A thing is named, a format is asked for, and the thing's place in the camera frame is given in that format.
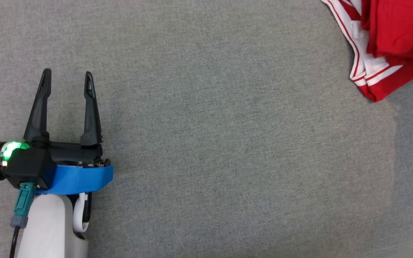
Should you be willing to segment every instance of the white trim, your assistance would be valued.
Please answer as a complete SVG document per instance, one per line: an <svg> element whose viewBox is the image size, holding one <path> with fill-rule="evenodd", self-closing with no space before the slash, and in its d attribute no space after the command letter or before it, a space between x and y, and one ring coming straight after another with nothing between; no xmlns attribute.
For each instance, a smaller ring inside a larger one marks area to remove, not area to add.
<svg viewBox="0 0 413 258"><path fill-rule="evenodd" d="M359 75L350 78L357 86L364 86L367 84L366 82L366 71L361 72Z"/></svg>
<svg viewBox="0 0 413 258"><path fill-rule="evenodd" d="M389 63L386 63L385 65L381 66L381 67L378 68L377 70L375 70L375 71L369 73L368 75L364 76L364 78L366 78L366 80L367 80L368 78L370 78L370 77L372 77L372 76L374 76L374 75L376 75L376 74L378 74L378 73L381 73L382 70L385 69L385 68L387 68L388 66L390 66L390 64L389 64Z"/></svg>
<svg viewBox="0 0 413 258"><path fill-rule="evenodd" d="M352 33L349 32L349 31L346 31L344 29L344 26L345 26L346 29L349 28L349 21L348 20L351 21L351 19L350 19L349 15L346 13L345 9L341 6L341 4L338 0L322 0L322 1L325 2L329 6L329 8L331 10L331 13L333 14L334 18L337 21L337 24L341 28L342 33L344 34L344 37L350 43L350 46L353 49L353 52L355 54L355 57L354 57L354 60L353 60L353 67L351 68L351 72L350 72L350 79L352 79L352 78L358 76L359 73L362 73L362 70L364 70L364 69L361 69L361 67L360 67L359 63L362 62L362 59L360 57L360 54L356 51L358 46L352 41L353 40Z"/></svg>

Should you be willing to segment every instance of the gray carpet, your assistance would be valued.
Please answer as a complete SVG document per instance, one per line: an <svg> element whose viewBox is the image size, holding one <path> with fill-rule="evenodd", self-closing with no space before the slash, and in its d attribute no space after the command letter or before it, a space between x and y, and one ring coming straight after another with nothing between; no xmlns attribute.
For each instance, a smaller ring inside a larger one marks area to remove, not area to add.
<svg viewBox="0 0 413 258"><path fill-rule="evenodd" d="M2 0L0 140L50 67L51 139L78 142L88 70L116 169L90 258L375 257L413 243L413 82L372 104L351 64L318 0Z"/></svg>

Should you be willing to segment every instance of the red fabric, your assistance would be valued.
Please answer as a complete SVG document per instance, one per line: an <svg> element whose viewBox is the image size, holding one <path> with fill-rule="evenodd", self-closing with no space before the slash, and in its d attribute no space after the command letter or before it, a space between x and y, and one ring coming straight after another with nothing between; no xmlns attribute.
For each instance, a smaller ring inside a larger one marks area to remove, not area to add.
<svg viewBox="0 0 413 258"><path fill-rule="evenodd" d="M362 0L361 27L367 52L391 65L413 62L413 0Z"/></svg>
<svg viewBox="0 0 413 258"><path fill-rule="evenodd" d="M413 80L413 63L403 65L403 67L392 75L389 75L372 86L359 86L358 89L366 98L372 100L372 102L378 102L411 80Z"/></svg>

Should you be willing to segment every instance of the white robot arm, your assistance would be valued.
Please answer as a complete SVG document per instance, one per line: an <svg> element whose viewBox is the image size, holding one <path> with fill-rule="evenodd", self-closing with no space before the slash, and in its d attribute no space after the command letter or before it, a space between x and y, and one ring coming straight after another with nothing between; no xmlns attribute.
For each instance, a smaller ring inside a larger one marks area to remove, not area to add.
<svg viewBox="0 0 413 258"><path fill-rule="evenodd" d="M82 234L88 226L82 223L86 196L80 194L74 209L67 196L36 196L16 257L87 258L89 242Z"/></svg>

